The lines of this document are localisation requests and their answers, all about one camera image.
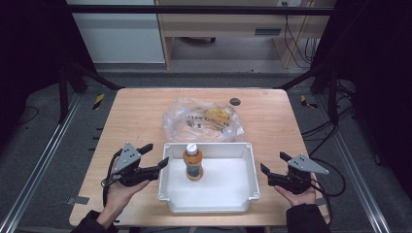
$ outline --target sleeve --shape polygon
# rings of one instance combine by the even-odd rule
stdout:
[[[330,233],[318,206],[302,204],[287,210],[288,233]]]
[[[80,224],[71,231],[71,233],[117,233],[119,232],[115,225],[111,225],[109,229],[105,229],[96,220],[100,213],[96,211],[90,211],[85,218],[82,219]]]

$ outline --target wooden table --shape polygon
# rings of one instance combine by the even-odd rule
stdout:
[[[118,225],[125,226],[269,226],[285,225],[285,212],[290,207],[286,199],[272,186],[259,170],[265,164],[271,172],[286,174],[287,163],[279,158],[284,151],[294,157],[307,154],[291,103],[284,90],[279,89],[178,89],[126,88],[119,91],[108,116],[79,196],[88,197],[86,205],[76,204],[70,223],[79,224],[90,210],[102,211],[102,187],[113,154],[130,142],[135,148],[148,143],[154,149],[143,156],[141,166],[155,166],[163,156],[167,143],[162,115],[179,97],[203,99],[229,104],[233,97],[241,104],[235,106],[245,130],[245,142],[253,145],[260,199],[252,201],[245,213],[173,214],[167,203],[157,199],[158,181],[151,182],[138,192],[119,217]],[[326,219],[325,206],[321,211]]]

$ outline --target plastic bag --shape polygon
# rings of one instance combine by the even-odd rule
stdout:
[[[242,123],[233,107],[179,98],[163,114],[167,139],[175,143],[243,142]]]

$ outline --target black curtain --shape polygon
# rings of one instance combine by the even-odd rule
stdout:
[[[336,5],[351,4],[339,0]],[[316,53],[314,65],[325,61],[347,17],[332,17]],[[356,86],[354,105],[376,154],[389,165],[412,199],[412,5],[408,0],[370,0],[352,26],[342,50],[334,57],[338,78]],[[327,75],[314,83],[326,87]]]
[[[27,97],[57,83],[64,62],[96,72],[72,14],[48,11],[45,4],[0,0],[0,148],[13,132]]]

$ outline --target black cable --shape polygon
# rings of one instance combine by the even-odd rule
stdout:
[[[327,196],[327,197],[337,197],[337,196],[342,195],[342,193],[344,193],[345,190],[346,190],[346,179],[345,179],[345,177],[343,176],[343,174],[342,174],[341,172],[339,172],[339,170],[338,170],[336,167],[334,167],[333,165],[331,165],[330,163],[328,163],[328,162],[326,162],[326,161],[324,161],[324,160],[321,160],[321,159],[319,159],[319,158],[311,158],[311,159],[314,160],[314,161],[320,162],[320,163],[324,163],[326,166],[328,166],[328,167],[330,167],[331,169],[333,169],[333,170],[339,175],[339,177],[340,177],[341,180],[342,180],[342,188],[341,188],[340,191],[338,191],[338,192],[336,192],[336,193],[330,194],[330,193],[326,193],[326,192],[321,192],[320,190],[318,190],[318,191],[320,191],[323,195],[325,195],[325,196]]]
[[[25,123],[30,122],[31,120],[33,120],[33,119],[39,114],[39,109],[38,109],[38,108],[36,108],[36,107],[34,107],[34,106],[26,106],[26,109],[28,109],[28,108],[31,108],[31,109],[36,110],[36,114],[35,114],[32,118],[30,118],[30,119],[28,119],[28,120],[26,120],[26,121],[19,122],[18,125],[21,125],[21,124],[25,124]]]
[[[324,188],[324,186],[321,184],[321,183],[319,183],[318,181],[316,181],[316,180],[312,180],[313,182],[315,182],[315,183],[317,183],[318,185],[319,185],[319,188],[323,191],[323,192],[325,192],[325,188]],[[331,225],[332,224],[332,221],[333,221],[333,209],[332,209],[332,198],[331,197],[329,197],[329,196],[326,196],[326,195],[323,195],[323,197],[325,198],[325,200],[326,200],[326,208],[327,208],[327,211],[329,212],[329,223],[327,224],[327,225]]]
[[[349,96],[349,95],[344,95],[344,96],[339,97],[339,99],[337,99],[336,102],[339,102],[339,101],[341,101],[341,100],[343,100],[343,99],[350,99],[350,98],[351,98],[351,96]]]
[[[346,112],[349,112],[349,110],[352,110],[352,109],[353,109],[353,107],[349,107],[349,108],[345,109],[344,111],[342,111],[341,113],[339,113],[339,115],[338,115],[339,119],[344,119],[346,116],[351,115],[353,112],[350,112],[350,113],[346,113]],[[303,132],[303,133],[301,133],[302,138],[308,138],[310,136],[313,136],[313,135],[317,134],[318,132],[322,131],[323,129],[327,128],[330,124],[331,124],[331,121],[329,120],[329,121],[321,124],[320,126],[314,128],[314,129]],[[319,141],[319,140],[307,140],[307,139],[305,139],[304,141]]]
[[[286,31],[285,31],[285,35],[284,35],[285,45],[286,45],[286,47],[288,48],[288,51],[291,53],[291,56],[292,56],[292,58],[293,58],[294,63],[296,64],[296,66],[299,67],[299,68],[308,69],[308,68],[310,68],[310,66],[308,66],[308,67],[306,67],[306,66],[300,66],[300,65],[297,63],[296,58],[294,57],[293,52],[292,52],[291,48],[290,48],[289,45],[288,45],[288,42],[287,42],[287,40],[286,40],[286,34],[287,34],[287,32],[288,32],[290,29],[289,29],[289,23],[288,23],[288,16],[287,16],[287,15],[285,15],[285,20],[286,20],[286,24],[285,24],[285,30],[286,30]]]
[[[309,42],[311,42],[311,44],[312,44],[312,50],[311,50],[311,55],[310,56],[307,54],[308,47],[309,47]],[[318,39],[316,39],[316,38],[315,39],[310,39],[310,38],[306,39],[305,57],[306,57],[306,60],[308,60],[310,64],[312,64],[313,58],[315,57],[317,43],[318,43]]]
[[[330,130],[330,133],[326,136],[326,138],[325,138],[321,143],[319,143],[319,144],[312,150],[312,152],[310,152],[310,153],[308,154],[308,156],[311,157],[311,156],[316,152],[316,150],[318,150],[318,149],[327,141],[327,139],[329,139],[334,133],[336,133],[336,131],[337,131],[337,125],[334,125],[333,128],[332,128],[332,130]]]
[[[110,161],[109,169],[107,171],[106,179],[104,179],[101,182],[101,185],[103,187],[103,207],[106,207],[107,194],[109,193],[109,185],[106,186],[105,182],[110,178],[110,175],[112,175],[113,164],[115,163],[116,158],[120,156],[120,153],[121,153],[121,149],[113,155],[112,160]]]
[[[285,16],[285,17],[286,17],[286,27],[288,28],[287,31],[288,31],[289,34],[291,35],[292,40],[293,40],[294,44],[296,45],[296,49],[297,49],[297,51],[298,51],[299,54],[300,54],[300,57],[303,59],[304,62],[306,62],[306,63],[308,63],[308,64],[310,65],[310,62],[308,62],[308,61],[303,57],[302,52],[300,51],[300,48],[299,48],[299,44],[297,43],[297,40],[294,38],[294,36],[293,36],[293,34],[292,34],[292,31],[291,31],[291,29],[289,28],[288,16]]]
[[[316,141],[321,141],[321,140],[325,140],[326,138],[322,138],[322,139],[304,139],[303,141],[305,142],[316,142]]]

